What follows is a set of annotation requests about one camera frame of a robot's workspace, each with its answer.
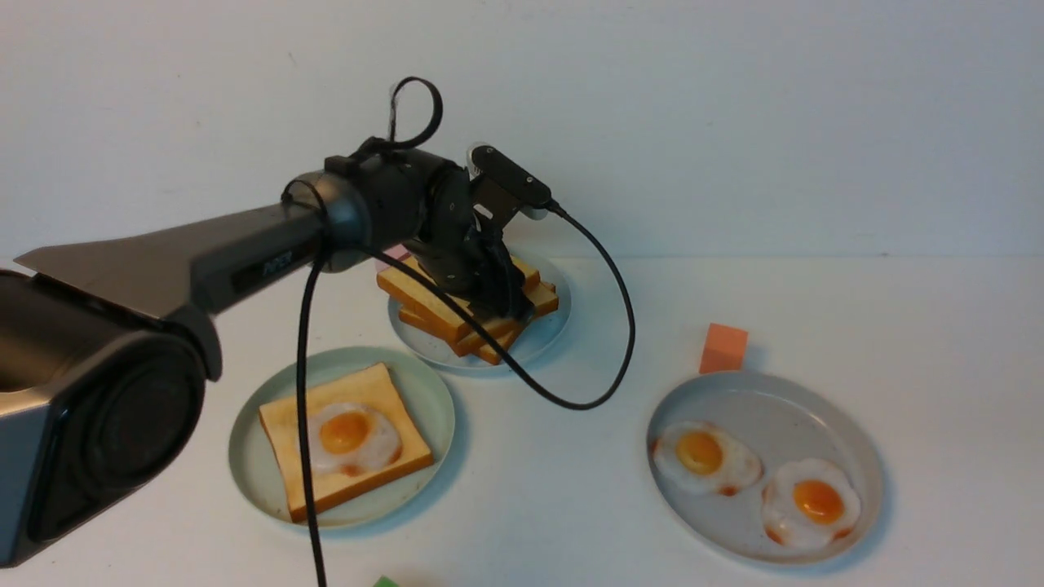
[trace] orange block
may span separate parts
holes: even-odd
[[[711,324],[699,360],[699,374],[739,371],[746,354],[746,331],[721,324]]]

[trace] fried egg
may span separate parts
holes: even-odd
[[[823,459],[783,465],[761,491],[765,534],[801,550],[816,550],[851,534],[859,508],[845,471]]]
[[[312,471],[357,476],[395,463],[402,439],[380,412],[361,403],[334,403],[308,417]]]
[[[677,422],[652,446],[657,469],[693,495],[733,496],[761,478],[761,460],[746,445],[709,422]]]

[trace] white wall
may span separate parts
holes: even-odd
[[[0,257],[275,202],[408,74],[620,254],[1044,254],[1039,0],[0,6]]]

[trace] plate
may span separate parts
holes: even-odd
[[[512,254],[536,267],[540,272],[542,281],[553,283],[555,294],[559,296],[559,309],[533,321],[508,350],[512,357],[524,367],[549,349],[565,331],[569,315],[572,313],[572,294],[569,290],[569,280],[547,259],[524,252],[513,251]],[[402,304],[388,298],[388,320],[392,321],[392,328],[403,344],[430,365],[462,375],[511,371],[504,362],[490,365],[474,355],[456,356],[445,341],[399,320],[401,307]]]
[[[768,565],[810,565],[859,543],[877,521],[884,475],[870,438],[839,409],[811,391],[780,377],[731,371],[696,377],[674,389],[657,407],[647,446],[680,420],[707,420],[725,428],[761,457],[762,478],[733,497],[682,493],[648,456],[657,488],[678,518],[705,543],[728,555]],[[761,523],[761,489],[780,465],[826,459],[848,474],[861,513],[849,536],[822,550],[796,551],[773,542]]]
[[[438,374],[412,355],[374,347],[322,352],[308,358],[307,383],[312,388],[377,362],[388,366],[392,380],[431,448],[435,464],[323,512],[318,515],[322,530],[364,524],[405,506],[435,476],[453,442],[453,398]],[[258,416],[261,405],[296,392],[295,372],[295,365],[287,366],[246,400],[229,437],[229,468],[240,493],[254,508],[280,522],[304,526],[304,522],[290,521],[283,477]]]

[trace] robotic arm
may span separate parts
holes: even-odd
[[[153,478],[221,376],[212,316],[332,251],[398,243],[478,315],[531,303],[501,230],[550,190],[493,147],[452,161],[371,139],[281,202],[118,240],[49,246],[0,273],[0,566],[31,557]],[[476,205],[487,211],[476,214]]]

